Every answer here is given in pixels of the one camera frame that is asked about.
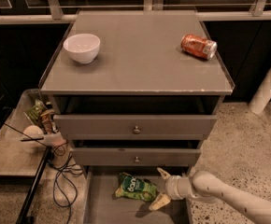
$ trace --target drawer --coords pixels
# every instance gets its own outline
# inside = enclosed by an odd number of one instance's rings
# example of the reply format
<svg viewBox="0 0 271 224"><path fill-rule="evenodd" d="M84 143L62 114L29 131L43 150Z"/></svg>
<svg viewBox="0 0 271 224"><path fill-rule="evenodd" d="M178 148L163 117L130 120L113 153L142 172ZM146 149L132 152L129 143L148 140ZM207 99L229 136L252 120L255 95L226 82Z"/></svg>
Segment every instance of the drawer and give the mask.
<svg viewBox="0 0 271 224"><path fill-rule="evenodd" d="M165 170L172 175L185 174L184 169ZM127 172L142 180L147 179L157 186L158 191L164 191L164 181L160 178L156 168L87 167L83 223L191 223L190 206L186 200L172 201L161 210L151 212L149 202L115 198L114 192L119 186L118 174L120 172Z"/></svg>
<svg viewBox="0 0 271 224"><path fill-rule="evenodd" d="M93 166L194 166L200 149L76 147L71 151L78 165Z"/></svg>
<svg viewBox="0 0 271 224"><path fill-rule="evenodd" d="M56 115L66 139L195 139L209 136L214 115Z"/></svg>

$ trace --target gray countertop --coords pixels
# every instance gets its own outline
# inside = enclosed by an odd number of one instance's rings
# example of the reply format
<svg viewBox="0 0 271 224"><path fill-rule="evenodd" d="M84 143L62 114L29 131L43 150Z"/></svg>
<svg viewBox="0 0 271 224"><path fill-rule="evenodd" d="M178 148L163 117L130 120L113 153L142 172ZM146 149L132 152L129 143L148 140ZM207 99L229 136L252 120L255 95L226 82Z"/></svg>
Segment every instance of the gray countertop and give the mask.
<svg viewBox="0 0 271 224"><path fill-rule="evenodd" d="M101 39L92 63L61 49L41 91L46 94L231 94L217 57L197 59L180 48L186 34L206 36L193 11L83 11L68 36Z"/></svg>

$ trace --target drawer knob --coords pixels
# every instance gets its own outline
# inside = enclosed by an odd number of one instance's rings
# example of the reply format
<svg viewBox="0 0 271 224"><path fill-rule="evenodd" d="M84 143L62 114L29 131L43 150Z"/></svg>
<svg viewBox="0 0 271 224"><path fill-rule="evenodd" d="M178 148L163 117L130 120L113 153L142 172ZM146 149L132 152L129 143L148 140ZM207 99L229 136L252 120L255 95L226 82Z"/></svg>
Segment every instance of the drawer knob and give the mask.
<svg viewBox="0 0 271 224"><path fill-rule="evenodd" d="M141 133L141 130L138 128L138 126L136 125L135 126L135 129L134 129L134 134L140 134Z"/></svg>
<svg viewBox="0 0 271 224"><path fill-rule="evenodd" d="M135 157L135 163L139 163L139 158Z"/></svg>

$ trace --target can lid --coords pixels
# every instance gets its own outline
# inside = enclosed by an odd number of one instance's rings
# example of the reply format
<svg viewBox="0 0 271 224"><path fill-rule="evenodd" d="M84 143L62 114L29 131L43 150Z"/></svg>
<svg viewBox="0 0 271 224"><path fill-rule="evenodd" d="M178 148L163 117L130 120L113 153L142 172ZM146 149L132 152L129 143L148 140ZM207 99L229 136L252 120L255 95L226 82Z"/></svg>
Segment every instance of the can lid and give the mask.
<svg viewBox="0 0 271 224"><path fill-rule="evenodd" d="M214 57L214 54L215 54L216 51L217 51L217 47L218 47L217 43L216 43L216 42L213 42L213 44L212 44L212 46L211 46L211 48L210 48L210 50L209 50L209 53L208 53L208 55L207 55L207 58L208 58L209 60L210 60L211 58Z"/></svg>

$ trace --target snack package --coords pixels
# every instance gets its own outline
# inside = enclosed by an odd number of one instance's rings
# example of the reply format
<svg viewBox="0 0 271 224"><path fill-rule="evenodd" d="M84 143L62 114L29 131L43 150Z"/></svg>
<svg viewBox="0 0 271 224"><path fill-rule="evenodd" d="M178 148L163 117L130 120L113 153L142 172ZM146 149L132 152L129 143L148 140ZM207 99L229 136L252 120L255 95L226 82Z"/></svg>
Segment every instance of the snack package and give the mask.
<svg viewBox="0 0 271 224"><path fill-rule="evenodd" d="M47 108L42 101L35 99L35 105L30 109L26 110L24 114L32 122L32 124L37 125L40 115L46 111Z"/></svg>
<svg viewBox="0 0 271 224"><path fill-rule="evenodd" d="M119 180L121 184L115 192L117 198L127 197L145 202L155 200L157 188L154 184L145 182L126 173L120 173Z"/></svg>

